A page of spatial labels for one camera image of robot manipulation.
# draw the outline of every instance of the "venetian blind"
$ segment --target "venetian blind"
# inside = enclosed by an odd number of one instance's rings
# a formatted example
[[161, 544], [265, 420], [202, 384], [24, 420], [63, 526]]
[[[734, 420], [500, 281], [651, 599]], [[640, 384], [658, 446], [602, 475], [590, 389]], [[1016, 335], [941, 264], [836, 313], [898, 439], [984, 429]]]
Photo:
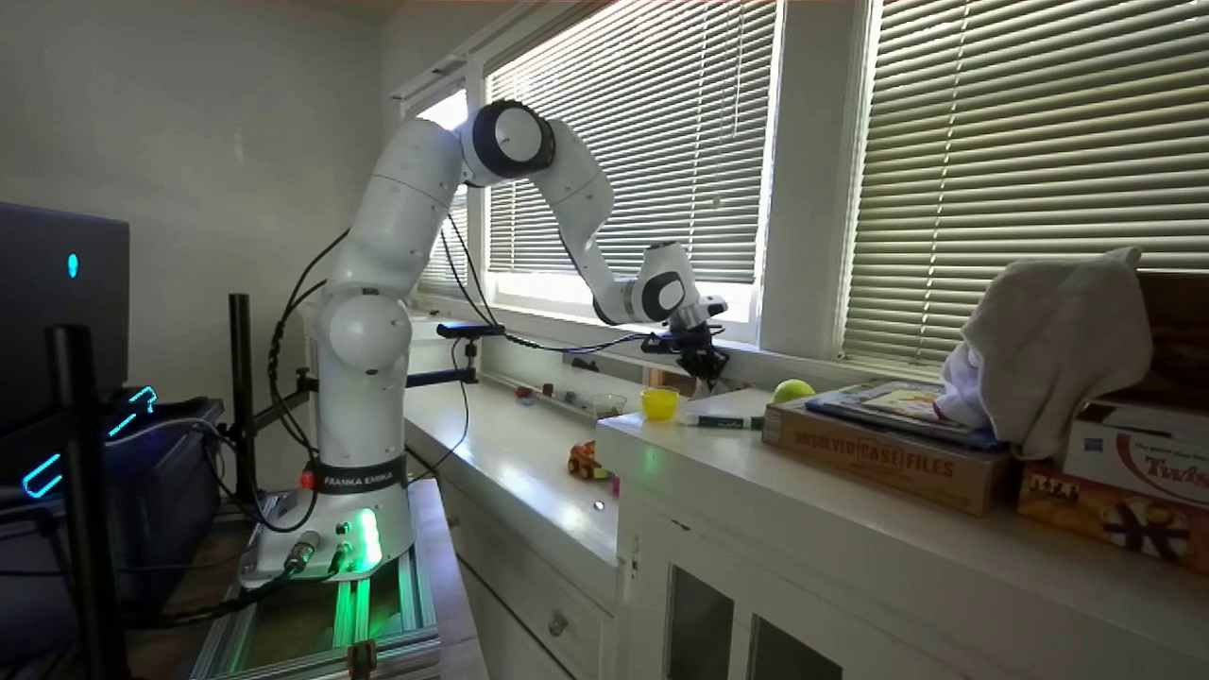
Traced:
[[1209, 271], [1204, 0], [887, 0], [845, 346], [937, 364], [1010, 259]]
[[[602, 252], [618, 271], [679, 243], [698, 282], [752, 282], [773, 15], [773, 0], [613, 0], [491, 70], [491, 98], [564, 116], [603, 165]], [[491, 271], [571, 271], [529, 180], [491, 189]]]

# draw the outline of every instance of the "cabinet door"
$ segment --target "cabinet door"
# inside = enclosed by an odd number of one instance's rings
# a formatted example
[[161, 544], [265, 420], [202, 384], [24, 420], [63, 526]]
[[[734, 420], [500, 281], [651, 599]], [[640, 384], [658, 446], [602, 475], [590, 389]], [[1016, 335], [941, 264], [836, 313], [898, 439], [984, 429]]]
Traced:
[[943, 680], [943, 662], [909, 651], [844, 609], [809, 578], [783, 578], [743, 548], [689, 521], [640, 516], [622, 675], [698, 680]]

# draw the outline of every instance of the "drawer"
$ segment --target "drawer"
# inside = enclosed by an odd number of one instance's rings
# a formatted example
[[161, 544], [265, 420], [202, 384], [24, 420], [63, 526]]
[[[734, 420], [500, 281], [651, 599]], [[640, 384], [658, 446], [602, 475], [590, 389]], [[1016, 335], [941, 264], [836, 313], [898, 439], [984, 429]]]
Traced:
[[613, 618], [558, 571], [500, 526], [462, 526], [459, 550], [576, 675], [602, 675]]

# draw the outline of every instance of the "tennis ball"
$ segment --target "tennis ball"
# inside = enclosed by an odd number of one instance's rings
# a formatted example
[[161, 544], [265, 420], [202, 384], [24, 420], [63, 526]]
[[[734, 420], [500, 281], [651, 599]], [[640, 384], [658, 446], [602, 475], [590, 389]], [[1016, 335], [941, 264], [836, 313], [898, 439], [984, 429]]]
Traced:
[[770, 403], [806, 399], [812, 393], [815, 393], [815, 384], [809, 384], [800, 379], [785, 379], [785, 383], [780, 383], [780, 389], [770, 389]]

